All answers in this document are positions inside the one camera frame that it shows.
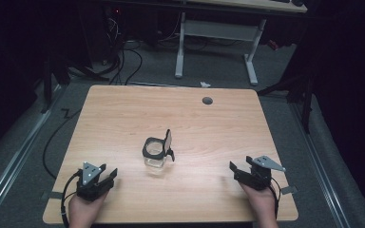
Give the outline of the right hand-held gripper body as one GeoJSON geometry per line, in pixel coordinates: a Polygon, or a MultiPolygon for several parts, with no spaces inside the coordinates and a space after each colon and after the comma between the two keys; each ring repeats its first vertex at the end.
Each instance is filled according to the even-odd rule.
{"type": "Polygon", "coordinates": [[[234,173],[234,179],[257,191],[261,191],[270,186],[272,171],[278,170],[285,172],[286,168],[270,159],[268,156],[253,158],[254,165],[250,165],[250,172],[238,169],[234,173]]]}

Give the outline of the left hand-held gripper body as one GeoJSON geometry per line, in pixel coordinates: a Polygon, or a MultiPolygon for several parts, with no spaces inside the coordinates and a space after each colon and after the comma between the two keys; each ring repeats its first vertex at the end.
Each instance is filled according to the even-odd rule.
{"type": "Polygon", "coordinates": [[[107,183],[106,179],[100,180],[102,173],[99,174],[99,166],[85,161],[81,171],[82,174],[76,185],[76,194],[84,200],[95,201],[114,186],[114,183],[107,183]]]}

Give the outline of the glass jar with black lid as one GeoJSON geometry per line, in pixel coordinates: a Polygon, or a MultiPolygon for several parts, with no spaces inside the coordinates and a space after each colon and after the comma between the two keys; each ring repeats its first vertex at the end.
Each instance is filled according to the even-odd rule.
{"type": "Polygon", "coordinates": [[[149,137],[145,140],[142,149],[144,165],[151,173],[161,173],[169,162],[175,161],[175,153],[171,147],[171,130],[165,131],[163,139],[149,137]]]}

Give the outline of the person's left hand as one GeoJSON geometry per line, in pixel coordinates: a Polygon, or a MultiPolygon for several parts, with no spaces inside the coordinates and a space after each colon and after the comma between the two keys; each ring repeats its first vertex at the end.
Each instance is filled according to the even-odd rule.
{"type": "Polygon", "coordinates": [[[99,215],[106,196],[107,193],[104,193],[95,201],[88,201],[78,196],[73,196],[68,203],[69,224],[93,224],[99,215]]]}

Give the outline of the person's right hand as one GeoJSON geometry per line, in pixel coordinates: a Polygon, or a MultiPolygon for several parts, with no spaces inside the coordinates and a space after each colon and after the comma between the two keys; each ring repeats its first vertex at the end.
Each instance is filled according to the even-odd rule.
{"type": "Polygon", "coordinates": [[[275,220],[275,198],[270,190],[264,189],[257,191],[243,183],[240,183],[249,200],[250,206],[255,213],[257,221],[259,220],[275,220]]]}

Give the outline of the black metal stand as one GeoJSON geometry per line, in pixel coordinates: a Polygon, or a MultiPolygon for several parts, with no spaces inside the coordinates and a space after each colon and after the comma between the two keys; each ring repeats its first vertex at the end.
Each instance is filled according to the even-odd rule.
{"type": "Polygon", "coordinates": [[[43,85],[45,105],[42,109],[43,113],[46,113],[52,105],[52,78],[55,78],[61,86],[67,86],[70,83],[66,60],[60,55],[49,55],[44,62],[43,85]]]}
{"type": "Polygon", "coordinates": [[[280,82],[268,86],[257,92],[259,96],[265,96],[273,91],[287,90],[286,100],[288,103],[302,102],[301,111],[301,126],[304,131],[309,134],[309,118],[311,113],[311,102],[313,95],[313,85],[315,81],[314,74],[300,74],[289,79],[281,80],[280,82]]]}

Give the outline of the white-legged desk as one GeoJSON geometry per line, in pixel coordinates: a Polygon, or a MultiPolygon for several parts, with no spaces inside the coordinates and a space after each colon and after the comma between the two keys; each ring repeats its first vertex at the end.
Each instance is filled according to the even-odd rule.
{"type": "MultiPolygon", "coordinates": [[[[233,10],[254,10],[255,12],[283,13],[289,15],[304,15],[307,8],[301,0],[178,0],[183,7],[223,7],[233,10]]],[[[252,46],[249,52],[243,55],[248,78],[252,86],[258,84],[258,78],[254,69],[253,58],[263,34],[267,19],[261,16],[255,25],[244,23],[211,22],[206,19],[187,19],[187,10],[180,14],[179,49],[177,53],[175,77],[183,76],[184,40],[186,36],[217,38],[224,40],[250,42],[252,46]]]]}

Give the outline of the dark computer tower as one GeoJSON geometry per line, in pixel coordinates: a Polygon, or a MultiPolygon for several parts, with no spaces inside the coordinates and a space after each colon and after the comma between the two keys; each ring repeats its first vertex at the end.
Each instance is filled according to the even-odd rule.
{"type": "Polygon", "coordinates": [[[123,43],[113,8],[92,2],[78,5],[89,61],[107,65],[115,61],[123,43]]]}

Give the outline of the aluminium floor rail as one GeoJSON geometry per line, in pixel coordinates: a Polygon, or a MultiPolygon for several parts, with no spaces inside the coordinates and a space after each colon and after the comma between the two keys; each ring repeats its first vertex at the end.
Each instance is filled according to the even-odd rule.
{"type": "Polygon", "coordinates": [[[314,168],[315,175],[317,177],[318,184],[321,188],[322,194],[327,202],[333,219],[337,228],[351,228],[350,222],[347,219],[342,205],[339,201],[338,195],[334,186],[332,185],[327,172],[323,166],[323,163],[318,155],[317,148],[309,133],[303,127],[301,121],[300,108],[296,104],[289,104],[289,108],[294,115],[297,126],[300,130],[303,140],[306,143],[307,153],[310,158],[311,164],[314,168]]]}
{"type": "Polygon", "coordinates": [[[50,116],[50,108],[66,88],[65,85],[57,85],[53,89],[51,104],[38,98],[0,141],[0,205],[29,157],[37,135],[50,116]]]}

